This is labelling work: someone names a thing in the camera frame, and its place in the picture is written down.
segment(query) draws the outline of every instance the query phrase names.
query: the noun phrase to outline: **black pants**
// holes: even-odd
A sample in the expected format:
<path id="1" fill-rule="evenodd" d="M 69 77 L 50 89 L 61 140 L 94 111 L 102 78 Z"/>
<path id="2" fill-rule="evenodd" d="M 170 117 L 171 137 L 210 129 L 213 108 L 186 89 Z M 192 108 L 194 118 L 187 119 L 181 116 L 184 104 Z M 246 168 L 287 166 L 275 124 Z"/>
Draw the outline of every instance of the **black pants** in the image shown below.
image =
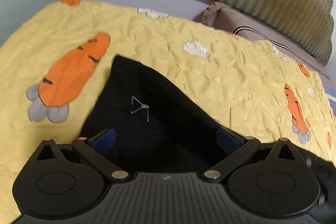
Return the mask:
<path id="1" fill-rule="evenodd" d="M 149 106 L 131 105 L 134 96 Z M 105 156 L 128 172 L 204 172 L 226 157 L 216 142 L 219 124 L 173 83 L 139 62 L 116 56 L 111 75 L 81 136 L 106 127 L 116 141 Z"/>

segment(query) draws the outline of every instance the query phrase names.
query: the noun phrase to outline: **gray ribbed panel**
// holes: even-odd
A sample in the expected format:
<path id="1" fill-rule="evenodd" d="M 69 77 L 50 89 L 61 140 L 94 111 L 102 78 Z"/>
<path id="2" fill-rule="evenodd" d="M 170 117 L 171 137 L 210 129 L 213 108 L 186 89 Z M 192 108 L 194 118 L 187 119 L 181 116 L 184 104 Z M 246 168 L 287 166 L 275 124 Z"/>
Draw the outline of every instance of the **gray ribbed panel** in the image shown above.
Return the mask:
<path id="1" fill-rule="evenodd" d="M 309 215 L 292 220 L 255 216 L 233 203 L 220 184 L 203 182 L 195 173 L 139 173 L 131 182 L 113 185 L 99 205 L 80 216 L 53 221 L 24 215 L 15 223 L 318 224 Z"/>

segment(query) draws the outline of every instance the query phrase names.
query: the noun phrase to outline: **black cloth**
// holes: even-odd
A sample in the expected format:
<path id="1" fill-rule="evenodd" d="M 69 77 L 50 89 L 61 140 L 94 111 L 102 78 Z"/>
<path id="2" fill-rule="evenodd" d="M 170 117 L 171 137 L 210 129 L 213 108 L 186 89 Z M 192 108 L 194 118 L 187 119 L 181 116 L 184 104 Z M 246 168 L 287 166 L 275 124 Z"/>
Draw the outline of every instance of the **black cloth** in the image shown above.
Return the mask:
<path id="1" fill-rule="evenodd" d="M 131 105 L 134 96 L 149 106 Z M 139 62 L 116 56 L 110 78 L 87 118 L 81 136 L 93 137 L 106 127 L 116 141 L 105 156 L 133 173 L 202 173 L 226 157 L 218 146 L 219 124 L 173 83 Z"/>

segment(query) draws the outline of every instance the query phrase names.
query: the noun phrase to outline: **wrinkled yellow fabric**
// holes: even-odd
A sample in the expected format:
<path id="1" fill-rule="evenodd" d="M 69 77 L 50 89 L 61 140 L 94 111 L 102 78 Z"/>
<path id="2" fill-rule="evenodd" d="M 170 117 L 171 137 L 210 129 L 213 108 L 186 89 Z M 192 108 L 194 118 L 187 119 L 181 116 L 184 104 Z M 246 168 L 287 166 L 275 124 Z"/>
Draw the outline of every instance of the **wrinkled yellow fabric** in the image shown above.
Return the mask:
<path id="1" fill-rule="evenodd" d="M 31 122 L 26 89 L 38 83 L 67 52 L 97 32 L 111 42 L 80 95 L 70 102 L 64 123 L 48 119 Z M 206 47 L 208 59 L 182 51 L 187 41 Z M 278 58 L 267 41 L 250 42 L 202 24 L 169 16 L 157 20 L 136 9 L 82 1 L 77 7 L 61 2 L 45 7 L 17 30 L 0 49 L 0 223 L 18 215 L 12 184 L 43 138 L 70 143 L 95 105 L 116 54 L 137 60 L 172 81 L 212 118 L 244 136 L 262 142 L 280 137 L 336 162 L 335 117 L 320 78 L 306 78 L 297 63 Z M 301 145 L 292 130 L 284 86 L 288 84 L 301 105 L 311 140 Z M 307 91 L 312 87 L 316 96 Z"/>

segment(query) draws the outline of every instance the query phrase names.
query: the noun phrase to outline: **bed sheet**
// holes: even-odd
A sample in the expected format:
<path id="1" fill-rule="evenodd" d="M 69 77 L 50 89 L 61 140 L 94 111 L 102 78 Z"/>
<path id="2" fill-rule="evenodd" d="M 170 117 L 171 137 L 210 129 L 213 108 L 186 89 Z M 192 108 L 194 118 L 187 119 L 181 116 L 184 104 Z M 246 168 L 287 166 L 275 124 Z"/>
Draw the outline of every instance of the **bed sheet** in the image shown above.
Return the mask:
<path id="1" fill-rule="evenodd" d="M 99 32 L 109 34 L 110 44 L 79 95 L 69 102 L 67 119 L 29 120 L 27 88 L 41 83 L 58 60 Z M 183 51 L 189 41 L 198 41 L 209 55 Z M 19 215 L 12 184 L 41 140 L 69 143 L 78 136 L 117 54 L 155 69 L 212 118 L 241 135 L 262 142 L 286 137 L 336 163 L 336 119 L 319 75 L 308 70 L 307 77 L 295 60 L 276 53 L 270 42 L 250 42 L 153 11 L 56 2 L 24 23 L 0 49 L 0 223 Z"/>

